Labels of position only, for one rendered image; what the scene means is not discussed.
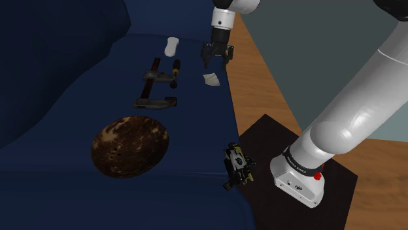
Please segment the brown mottled round plate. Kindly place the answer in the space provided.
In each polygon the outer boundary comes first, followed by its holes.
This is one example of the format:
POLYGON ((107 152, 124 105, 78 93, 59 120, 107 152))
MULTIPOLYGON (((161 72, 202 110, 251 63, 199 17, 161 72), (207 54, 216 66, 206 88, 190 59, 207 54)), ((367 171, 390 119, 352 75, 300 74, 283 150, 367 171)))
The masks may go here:
POLYGON ((97 170, 112 178, 139 176, 155 167, 169 146, 169 134, 146 116, 120 118, 103 128, 92 142, 97 170))

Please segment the black and yellow toy figure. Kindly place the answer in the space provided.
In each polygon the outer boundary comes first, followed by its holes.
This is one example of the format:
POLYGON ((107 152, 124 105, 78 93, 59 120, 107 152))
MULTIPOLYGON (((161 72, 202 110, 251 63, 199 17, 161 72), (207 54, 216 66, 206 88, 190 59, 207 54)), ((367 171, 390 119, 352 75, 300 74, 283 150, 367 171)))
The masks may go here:
POLYGON ((246 185, 248 181, 254 181, 250 168, 255 167, 256 162, 244 155, 239 144, 229 143, 228 148, 224 150, 224 156, 224 165, 229 177, 223 185, 226 191, 230 191, 236 185, 246 185))

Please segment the dark blue sofa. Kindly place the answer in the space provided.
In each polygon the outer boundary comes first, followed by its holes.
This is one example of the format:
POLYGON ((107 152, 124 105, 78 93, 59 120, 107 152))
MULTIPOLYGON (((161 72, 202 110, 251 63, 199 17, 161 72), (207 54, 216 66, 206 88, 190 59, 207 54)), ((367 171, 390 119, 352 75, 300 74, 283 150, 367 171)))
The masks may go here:
POLYGON ((0 0, 0 230, 256 230, 226 191, 224 149, 239 135, 221 57, 208 68, 212 0, 0 0), (173 57, 168 37, 179 39, 173 57), (163 110, 133 108, 160 58, 178 86, 163 110), (215 73, 220 86, 208 86, 215 73), (127 179, 105 176, 91 147, 120 118, 148 116, 169 134, 163 159, 127 179))

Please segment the grey bar clamp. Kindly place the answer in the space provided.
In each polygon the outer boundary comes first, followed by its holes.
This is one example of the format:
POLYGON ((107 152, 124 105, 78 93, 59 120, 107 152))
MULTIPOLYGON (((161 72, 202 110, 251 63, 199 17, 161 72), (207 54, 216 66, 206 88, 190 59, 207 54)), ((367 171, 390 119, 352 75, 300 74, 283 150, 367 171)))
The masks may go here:
POLYGON ((150 96, 153 87, 157 84, 167 84, 171 89, 175 89, 178 86, 180 60, 174 60, 171 74, 159 71, 160 61, 159 57, 155 57, 151 68, 144 72, 143 81, 145 85, 140 97, 133 102, 133 108, 163 110, 177 106, 178 99, 176 97, 166 96, 163 99, 153 99, 150 96))

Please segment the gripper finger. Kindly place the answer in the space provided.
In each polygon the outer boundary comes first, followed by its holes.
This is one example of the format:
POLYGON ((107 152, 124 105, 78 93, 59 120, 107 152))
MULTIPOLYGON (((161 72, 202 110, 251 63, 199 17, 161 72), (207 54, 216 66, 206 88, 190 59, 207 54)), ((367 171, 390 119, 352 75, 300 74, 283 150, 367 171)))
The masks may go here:
POLYGON ((203 47, 201 49, 201 58, 204 62, 204 68, 208 68, 209 66, 209 59, 214 53, 214 44, 213 43, 203 43, 203 47))
POLYGON ((233 51, 234 51, 234 46, 233 45, 227 45, 226 50, 222 54, 222 59, 223 59, 223 64, 226 66, 230 60, 233 59, 233 51))

